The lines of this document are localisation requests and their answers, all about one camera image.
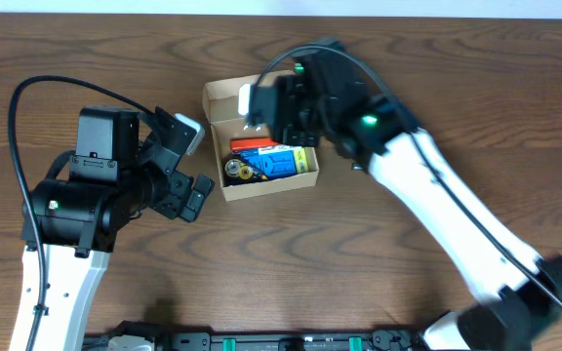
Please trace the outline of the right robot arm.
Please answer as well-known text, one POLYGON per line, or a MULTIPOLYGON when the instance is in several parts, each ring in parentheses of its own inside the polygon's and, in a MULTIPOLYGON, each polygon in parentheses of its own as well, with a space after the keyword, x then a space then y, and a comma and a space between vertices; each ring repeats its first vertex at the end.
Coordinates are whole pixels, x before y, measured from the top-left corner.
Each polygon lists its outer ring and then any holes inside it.
POLYGON ((562 256, 541 256, 454 172, 416 116, 336 39, 286 52, 295 68, 265 68, 238 93, 249 127, 292 146, 331 142, 397 197, 455 264, 474 304, 417 335, 424 350, 528 350, 562 317, 562 256))

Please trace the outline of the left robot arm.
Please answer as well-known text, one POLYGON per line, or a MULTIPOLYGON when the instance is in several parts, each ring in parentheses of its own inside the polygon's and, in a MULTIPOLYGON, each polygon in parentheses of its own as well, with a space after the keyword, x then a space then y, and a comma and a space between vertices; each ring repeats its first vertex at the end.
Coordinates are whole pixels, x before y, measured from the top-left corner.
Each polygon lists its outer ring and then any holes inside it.
POLYGON ((10 347, 79 350, 117 233, 144 210, 193 222, 214 182, 180 173, 205 131, 158 108, 89 105, 75 150, 30 193, 23 209, 23 280, 10 347))

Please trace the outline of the blue plastic stapler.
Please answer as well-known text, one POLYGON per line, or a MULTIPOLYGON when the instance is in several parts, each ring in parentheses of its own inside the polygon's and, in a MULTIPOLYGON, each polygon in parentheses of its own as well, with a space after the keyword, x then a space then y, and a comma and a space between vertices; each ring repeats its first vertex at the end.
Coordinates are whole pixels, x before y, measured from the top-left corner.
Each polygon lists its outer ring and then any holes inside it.
POLYGON ((293 146, 275 145, 240 151, 238 155, 262 171, 268 178, 295 176, 297 171, 293 146))

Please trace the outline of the yellow highlighter pen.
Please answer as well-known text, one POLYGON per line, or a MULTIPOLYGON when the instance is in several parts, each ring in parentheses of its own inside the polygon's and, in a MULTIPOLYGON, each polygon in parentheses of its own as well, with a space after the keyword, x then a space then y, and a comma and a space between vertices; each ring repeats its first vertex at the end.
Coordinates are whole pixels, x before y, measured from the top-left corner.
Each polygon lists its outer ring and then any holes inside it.
POLYGON ((298 175, 309 172, 306 150, 302 147, 293 150, 296 172, 298 175))

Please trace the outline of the orange highlighter pen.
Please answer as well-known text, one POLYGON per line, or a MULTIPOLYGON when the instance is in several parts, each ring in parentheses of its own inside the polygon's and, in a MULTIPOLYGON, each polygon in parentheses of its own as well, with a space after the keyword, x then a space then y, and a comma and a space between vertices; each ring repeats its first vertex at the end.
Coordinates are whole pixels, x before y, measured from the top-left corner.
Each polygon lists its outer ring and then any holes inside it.
POLYGON ((267 148, 275 145, 277 145, 277 142, 273 141, 269 137, 255 137, 233 139, 230 142, 229 147, 232 152, 240 152, 250 149, 267 148))

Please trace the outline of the correction tape dispenser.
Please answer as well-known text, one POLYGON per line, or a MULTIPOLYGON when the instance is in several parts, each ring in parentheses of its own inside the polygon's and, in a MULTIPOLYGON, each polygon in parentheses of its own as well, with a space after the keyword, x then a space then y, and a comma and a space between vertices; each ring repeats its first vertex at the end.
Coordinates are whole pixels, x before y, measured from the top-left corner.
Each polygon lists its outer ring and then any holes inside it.
POLYGON ((263 171, 239 158, 229 159, 224 164, 224 173, 230 180, 238 182, 259 182, 268 180, 268 177, 263 171))

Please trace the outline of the brown cardboard box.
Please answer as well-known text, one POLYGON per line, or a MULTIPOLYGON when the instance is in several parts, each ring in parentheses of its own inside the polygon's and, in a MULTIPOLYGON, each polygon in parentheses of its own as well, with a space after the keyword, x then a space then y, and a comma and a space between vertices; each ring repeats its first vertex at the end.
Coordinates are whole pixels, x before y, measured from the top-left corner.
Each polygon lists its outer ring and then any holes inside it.
POLYGON ((202 104, 228 202, 313 186, 319 163, 312 147, 287 146, 269 137, 266 127, 247 127, 240 114, 241 96, 256 75, 208 82, 202 104))

